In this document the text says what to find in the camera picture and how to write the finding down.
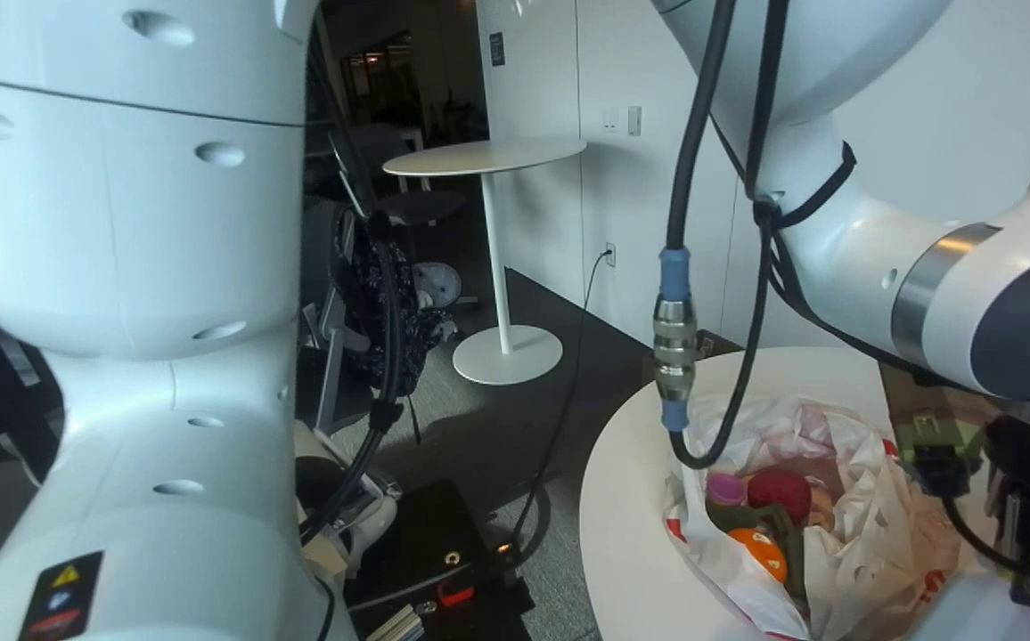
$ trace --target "white round table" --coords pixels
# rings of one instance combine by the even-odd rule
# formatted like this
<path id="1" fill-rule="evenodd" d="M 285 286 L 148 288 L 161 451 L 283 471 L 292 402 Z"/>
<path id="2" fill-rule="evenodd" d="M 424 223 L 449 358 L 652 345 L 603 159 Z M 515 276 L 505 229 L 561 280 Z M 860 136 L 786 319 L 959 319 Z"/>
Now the white round table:
<path id="1" fill-rule="evenodd" d="M 553 371 L 563 357 L 563 345 L 553 332 L 531 325 L 511 325 L 511 292 L 502 244 L 496 229 L 496 199 L 490 182 L 502 172 L 520 172 L 536 162 L 553 162 L 563 156 L 578 156 L 584 142 L 462 142 L 462 147 L 436 147 L 406 156 L 391 156 L 380 162 L 386 174 L 399 178 L 482 178 L 486 201 L 486 241 L 487 241 L 487 270 L 490 270 L 490 298 L 498 325 L 471 333 L 452 347 L 452 371 L 479 384 L 520 384 Z"/>
<path id="2" fill-rule="evenodd" d="M 736 358 L 740 351 L 698 363 L 694 395 L 710 397 L 716 414 L 726 406 Z M 848 347 L 763 347 L 743 402 L 770 395 L 848 406 L 887 429 L 879 371 Z M 662 528 L 675 467 L 659 395 L 650 384 L 600 433 L 581 487 L 581 562 L 603 637 L 763 637 L 675 548 Z"/>

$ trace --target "plastic bag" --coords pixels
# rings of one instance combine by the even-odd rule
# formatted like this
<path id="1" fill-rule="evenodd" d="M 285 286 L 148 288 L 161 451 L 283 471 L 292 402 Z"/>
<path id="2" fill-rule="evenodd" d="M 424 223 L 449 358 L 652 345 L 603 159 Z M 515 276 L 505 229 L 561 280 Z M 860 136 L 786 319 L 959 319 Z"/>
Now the plastic bag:
<path id="1" fill-rule="evenodd" d="M 720 419 L 686 429 L 694 451 L 710 449 Z M 776 637 L 899 637 L 940 592 L 959 562 L 940 506 L 919 496 L 890 444 L 856 414 L 773 397 L 743 406 L 716 472 L 763 467 L 803 471 L 839 502 L 827 528 L 803 528 L 803 578 L 809 614 L 797 613 L 735 539 L 707 514 L 707 471 L 679 471 L 685 553 L 707 580 Z"/>

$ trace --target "table base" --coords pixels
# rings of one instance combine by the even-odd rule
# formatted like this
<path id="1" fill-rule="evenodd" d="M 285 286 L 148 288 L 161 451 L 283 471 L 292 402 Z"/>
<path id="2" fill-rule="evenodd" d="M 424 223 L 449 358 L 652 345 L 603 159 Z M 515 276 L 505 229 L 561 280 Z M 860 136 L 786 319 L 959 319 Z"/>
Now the table base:
<path id="1" fill-rule="evenodd" d="M 511 325 L 514 351 L 502 351 L 498 328 L 479 332 L 452 347 L 452 371 L 473 384 L 520 384 L 553 371 L 563 345 L 553 332 Z"/>

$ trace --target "cable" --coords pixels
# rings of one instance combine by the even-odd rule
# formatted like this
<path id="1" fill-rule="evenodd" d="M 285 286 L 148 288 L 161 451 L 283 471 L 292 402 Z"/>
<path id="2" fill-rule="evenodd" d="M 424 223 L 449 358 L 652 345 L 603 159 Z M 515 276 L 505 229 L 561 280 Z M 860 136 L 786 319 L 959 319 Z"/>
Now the cable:
<path id="1" fill-rule="evenodd" d="M 603 251 L 590 260 L 587 286 L 584 286 L 584 307 L 581 307 L 584 312 L 587 312 L 587 298 L 590 298 L 596 275 L 600 275 L 603 260 L 609 260 L 609 257 L 614 257 L 614 248 L 603 248 Z M 527 498 L 520 502 L 520 514 L 515 514 L 514 531 L 511 531 L 515 543 L 520 543 L 520 531 L 524 531 L 527 509 L 537 502 L 537 496 L 542 496 L 542 487 L 545 487 L 545 471 L 550 471 L 550 461 L 553 461 L 553 455 L 555 455 L 563 425 L 566 425 L 569 406 L 572 406 L 581 363 L 584 363 L 584 340 L 581 340 L 581 332 L 578 332 L 572 375 L 569 375 L 569 381 L 566 381 L 566 391 L 563 391 L 555 425 L 553 425 L 553 429 L 550 429 L 550 444 L 545 444 L 545 451 L 542 451 L 542 460 L 537 460 L 537 471 L 536 471 L 536 476 L 531 476 Z"/>
<path id="2" fill-rule="evenodd" d="M 707 455 L 690 455 L 685 429 L 669 429 L 675 455 L 685 467 L 690 467 L 690 471 L 711 467 L 723 455 L 726 441 L 730 441 L 735 416 L 740 408 L 740 397 L 747 391 L 747 381 L 751 381 L 751 371 L 757 371 L 757 357 L 759 357 L 763 318 L 765 318 L 765 280 L 770 280 L 765 264 L 770 264 L 770 232 L 759 229 L 759 275 L 757 275 L 751 332 L 747 332 L 747 345 L 743 345 L 740 363 L 736 363 L 736 378 L 735 378 L 735 387 L 730 387 L 730 397 L 726 397 L 726 408 L 723 408 L 723 425 L 720 425 L 711 444 L 707 449 Z"/>
<path id="3" fill-rule="evenodd" d="M 436 582 L 443 582 L 443 580 L 449 580 L 449 578 L 456 578 L 456 573 L 462 573 L 462 571 L 471 571 L 471 562 L 452 567 L 452 571 L 436 573 L 436 578 L 424 578 L 424 580 L 413 580 L 413 582 L 406 582 L 406 588 L 399 588 L 399 592 L 388 592 L 388 594 L 379 594 L 379 598 L 370 598 L 370 600 L 353 600 L 353 604 L 344 604 L 344 613 L 363 613 L 363 609 L 379 609 L 379 604 L 408 598 L 408 594 L 426 592 L 426 588 L 436 588 Z"/>
<path id="4" fill-rule="evenodd" d="M 399 311 L 399 257 L 388 241 L 370 241 L 379 257 L 379 280 L 380 280 L 380 395 L 386 402 L 399 397 L 399 378 L 401 378 L 401 311 Z"/>
<path id="5" fill-rule="evenodd" d="M 408 433 L 413 433 L 413 444 L 422 444 L 422 419 L 417 419 L 417 408 L 413 408 L 413 395 L 406 395 L 406 408 L 408 408 Z"/>
<path id="6" fill-rule="evenodd" d="M 600 264 L 609 260 L 614 251 L 616 251 L 616 248 L 603 248 L 603 251 L 590 260 L 581 311 L 587 311 L 587 302 L 590 302 L 590 280 L 596 280 Z"/>
<path id="7" fill-rule="evenodd" d="M 524 567 L 542 543 L 545 543 L 545 533 L 553 528 L 553 498 L 545 490 L 545 485 L 536 490 L 536 502 L 537 506 L 537 520 L 536 520 L 536 531 L 527 533 L 527 541 L 515 539 L 515 559 L 514 567 Z"/>
<path id="8" fill-rule="evenodd" d="M 967 517 L 955 509 L 950 496 L 936 496 L 940 509 L 950 522 L 955 533 L 961 533 L 982 559 L 1004 567 L 1008 573 L 1030 578 L 1030 567 L 1023 567 L 1019 559 L 1000 555 L 995 543 L 988 543 L 970 522 Z"/>
<path id="9" fill-rule="evenodd" d="M 325 588 L 325 594 L 328 594 L 328 613 L 325 613 L 325 625 L 322 625 L 322 637 L 318 641 L 328 641 L 328 632 L 330 632 L 330 622 L 335 622 L 335 592 L 330 592 L 330 582 L 328 580 L 322 580 L 322 588 Z"/>
<path id="10" fill-rule="evenodd" d="M 368 426 L 368 439 L 359 441 L 359 451 L 344 467 L 342 480 L 330 487 L 330 496 L 322 502 L 322 509 L 299 522 L 299 543 L 318 539 L 342 514 L 342 502 L 359 487 L 363 472 L 370 471 L 370 460 L 374 460 L 380 439 L 386 439 L 386 429 Z"/>
<path id="11" fill-rule="evenodd" d="M 19 444 L 8 433 L 0 433 L 0 449 L 19 460 L 19 471 L 33 487 L 43 487 L 43 480 L 34 476 L 34 471 L 28 471 L 28 460 L 19 451 Z"/>
<path id="12" fill-rule="evenodd" d="M 763 54 L 759 54 L 759 96 L 757 96 L 757 117 L 751 117 L 751 142 L 747 142 L 747 168 L 743 168 L 743 192 L 759 197 L 759 168 L 765 154 L 765 130 L 773 117 L 773 93 L 776 93 L 776 71 L 783 58 L 783 35 L 786 35 L 786 0 L 770 0 L 765 8 L 765 32 L 763 32 Z"/>
<path id="13" fill-rule="evenodd" d="M 685 248 L 694 159 L 698 159 L 707 117 L 711 111 L 711 96 L 716 96 L 716 84 L 720 84 L 720 66 L 723 66 L 723 54 L 726 54 L 730 22 L 735 22 L 735 0 L 716 0 L 711 27 L 710 27 L 707 54 L 701 54 L 701 63 L 698 63 L 698 84 L 694 84 L 694 96 L 690 96 L 686 128 L 685 128 L 679 154 L 678 154 L 678 172 L 675 172 L 675 182 L 669 182 L 667 248 Z"/>

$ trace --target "sticker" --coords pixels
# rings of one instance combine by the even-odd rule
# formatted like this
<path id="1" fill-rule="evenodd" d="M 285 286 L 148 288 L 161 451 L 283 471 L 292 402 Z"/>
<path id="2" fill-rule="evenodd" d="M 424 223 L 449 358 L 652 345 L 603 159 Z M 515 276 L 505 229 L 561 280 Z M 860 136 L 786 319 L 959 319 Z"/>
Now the sticker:
<path id="1" fill-rule="evenodd" d="M 39 573 L 19 641 L 64 641 L 87 632 L 98 578 L 98 553 L 79 555 Z"/>

